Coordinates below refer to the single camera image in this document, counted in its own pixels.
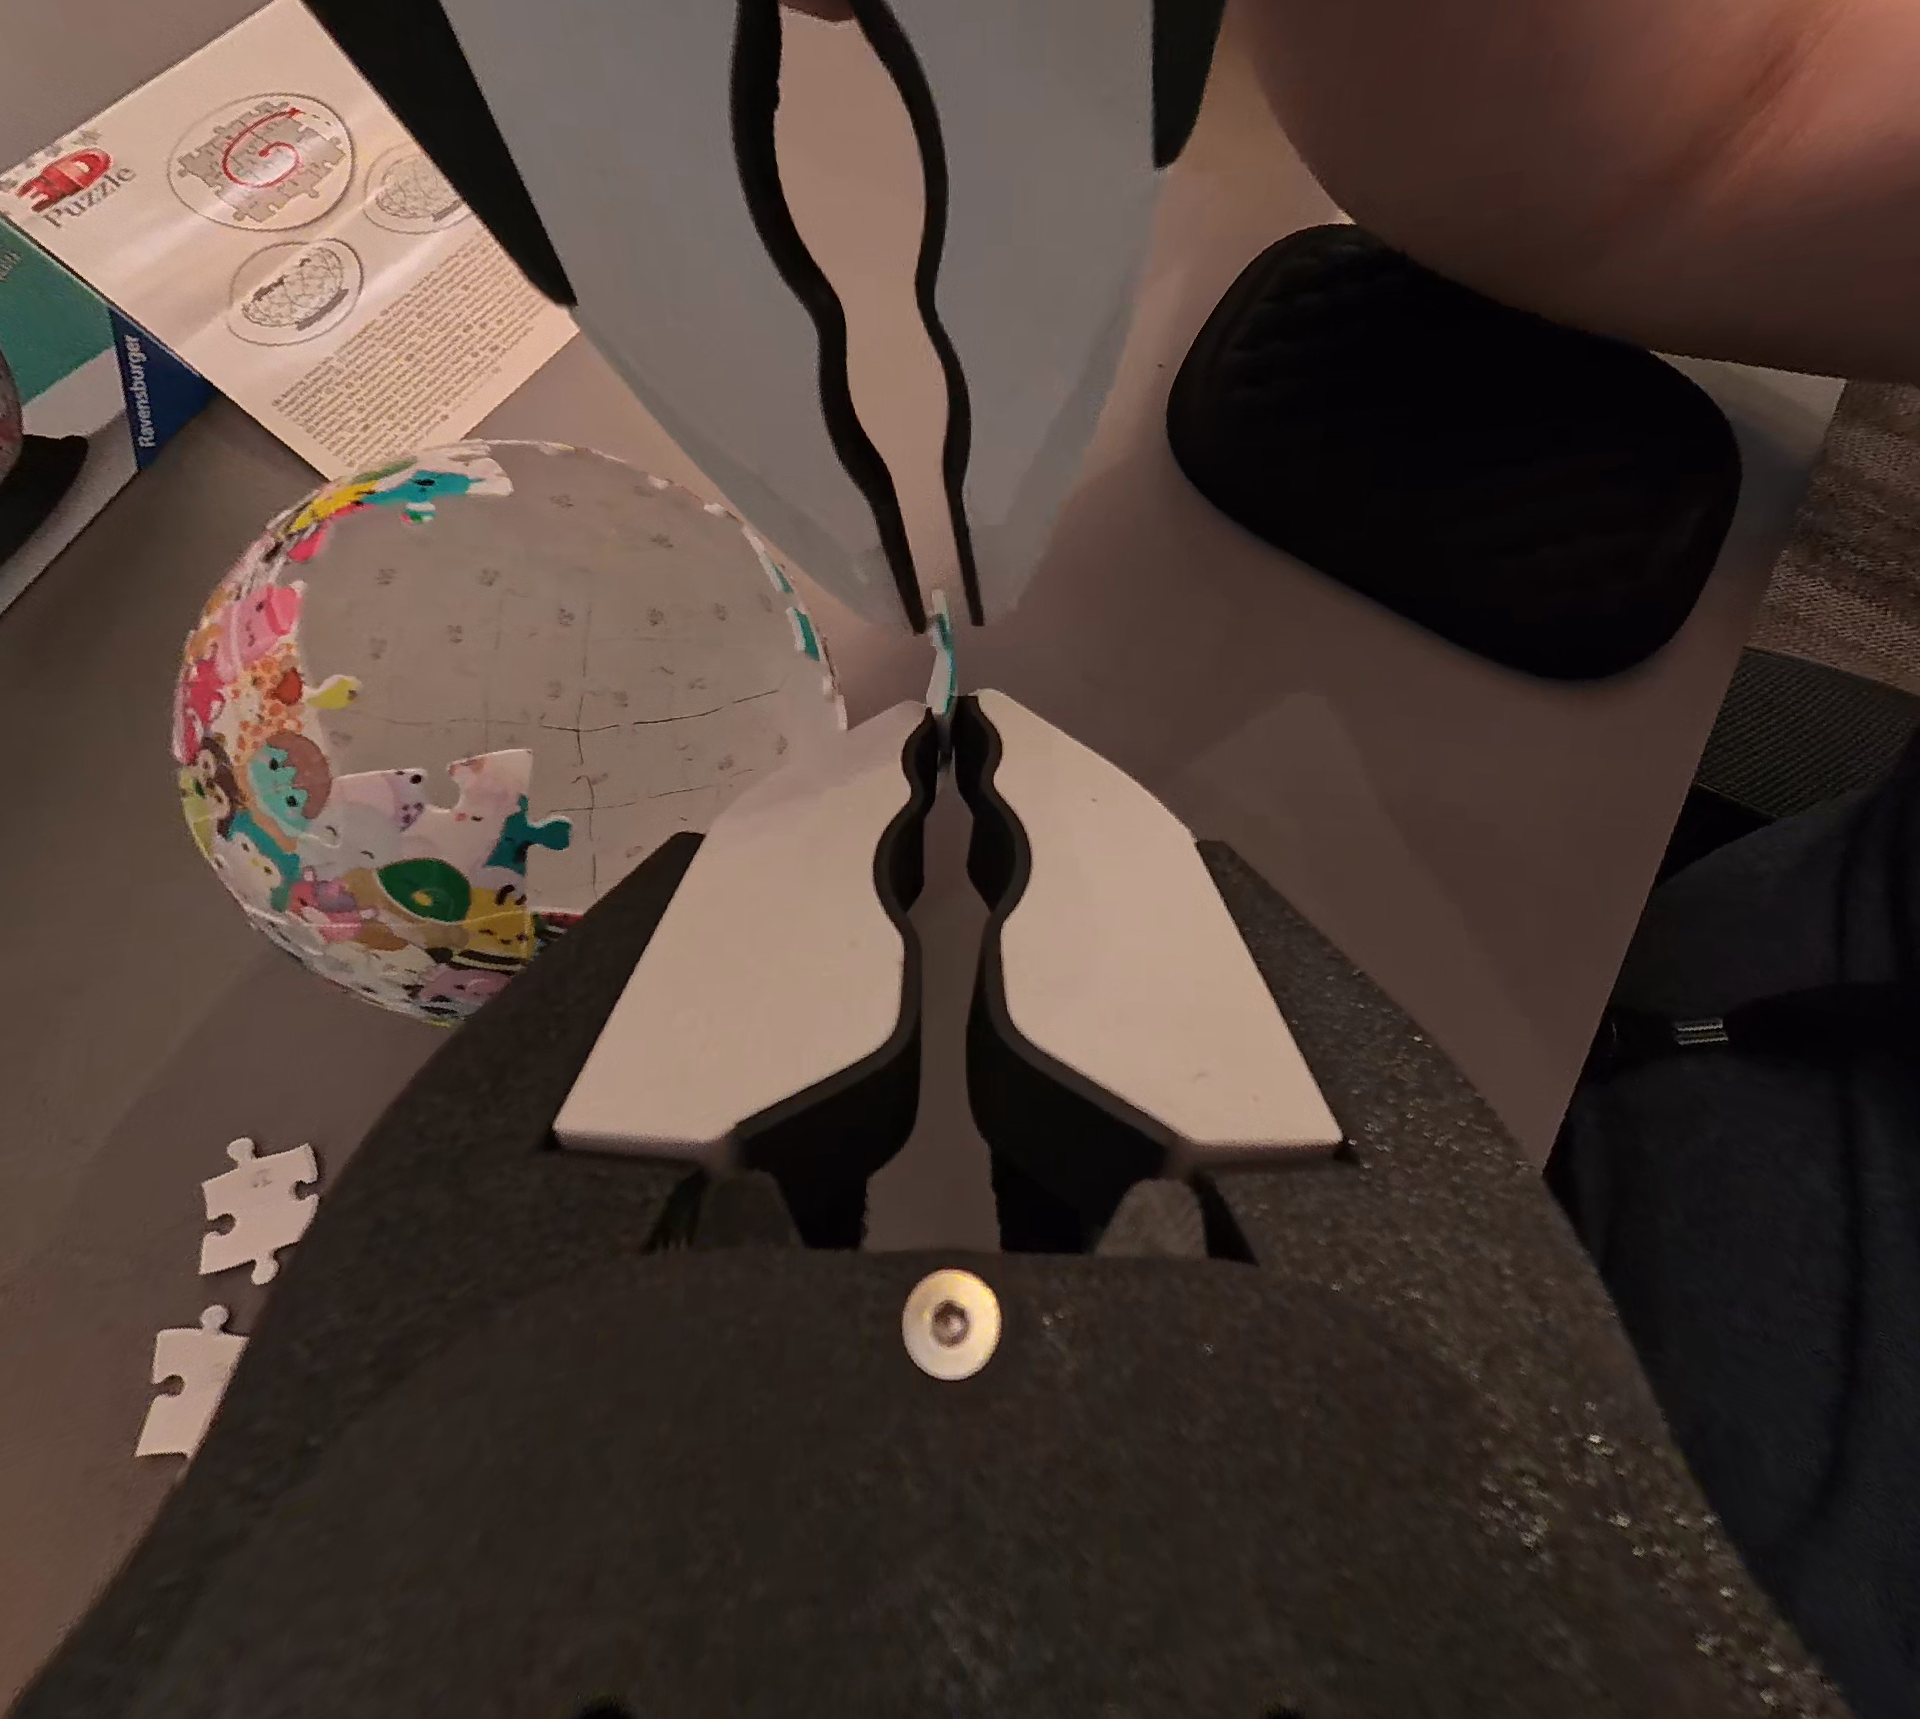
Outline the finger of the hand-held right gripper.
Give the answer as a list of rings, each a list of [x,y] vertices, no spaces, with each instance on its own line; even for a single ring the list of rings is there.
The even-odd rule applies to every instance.
[[[847,316],[780,189],[780,0],[439,6],[597,349],[810,579],[925,627]]]
[[[947,151],[938,316],[972,390],[966,515],[1010,613],[1094,445],[1149,250],[1154,0],[886,0]]]

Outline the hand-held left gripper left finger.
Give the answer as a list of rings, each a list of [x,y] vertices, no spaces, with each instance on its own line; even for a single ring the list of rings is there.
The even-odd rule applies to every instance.
[[[723,1165],[916,1029],[932,714],[903,699],[748,787],[699,845],[555,1141]]]

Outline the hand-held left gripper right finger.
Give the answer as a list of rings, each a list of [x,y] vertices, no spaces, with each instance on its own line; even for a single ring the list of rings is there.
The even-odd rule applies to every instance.
[[[988,904],[974,1124],[1019,1169],[1245,1169],[1341,1128],[1180,814],[1003,690],[957,707]]]

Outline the colourful puzzle ball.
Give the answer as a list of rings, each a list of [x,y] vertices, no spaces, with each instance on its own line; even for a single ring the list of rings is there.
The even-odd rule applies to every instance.
[[[730,505],[564,441],[318,486],[236,558],[171,699],[182,819],[248,922],[459,1025],[847,707]]]

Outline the person's right forearm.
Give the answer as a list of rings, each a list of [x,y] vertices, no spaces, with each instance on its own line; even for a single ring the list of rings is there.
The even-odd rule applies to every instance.
[[[1331,202],[1506,304],[1917,386],[1917,0],[1241,0]]]

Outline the puzzle box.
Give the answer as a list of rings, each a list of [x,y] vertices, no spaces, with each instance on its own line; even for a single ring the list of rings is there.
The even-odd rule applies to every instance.
[[[2,222],[2,607],[217,398]]]

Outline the loose white puzzle piece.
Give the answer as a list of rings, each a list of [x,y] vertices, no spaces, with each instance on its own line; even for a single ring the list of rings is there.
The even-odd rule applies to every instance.
[[[194,1459],[247,1345],[248,1340],[229,1332],[228,1306],[207,1306],[194,1323],[159,1326],[149,1369],[153,1400],[134,1459]]]
[[[202,1182],[205,1237],[199,1274],[248,1274],[275,1284],[281,1255],[295,1248],[318,1217],[322,1159],[312,1144],[261,1152],[253,1135],[228,1144],[228,1170]]]

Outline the white instruction sheet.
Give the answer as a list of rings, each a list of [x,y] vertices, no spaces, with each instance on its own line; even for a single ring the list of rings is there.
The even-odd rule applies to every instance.
[[[325,476],[459,441],[578,337],[300,0],[9,167],[2,215]]]

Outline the black wrist rest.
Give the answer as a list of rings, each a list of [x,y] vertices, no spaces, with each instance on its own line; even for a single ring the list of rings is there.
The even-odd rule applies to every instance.
[[[1687,372],[1353,222],[1239,272],[1172,379],[1166,436],[1268,546],[1546,681],[1667,648],[1741,498],[1735,428]]]

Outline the person's dark blue clothing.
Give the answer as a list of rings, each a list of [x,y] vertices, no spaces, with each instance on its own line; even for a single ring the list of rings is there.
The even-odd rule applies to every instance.
[[[1917,1716],[1917,747],[1645,902],[1548,1183],[1858,1716]]]

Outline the grey mesh office chair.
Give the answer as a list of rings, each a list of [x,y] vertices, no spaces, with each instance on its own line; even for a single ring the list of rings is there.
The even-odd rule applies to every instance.
[[[1876,787],[1917,732],[1910,690],[1744,648],[1695,768],[1668,853],[1695,858]]]

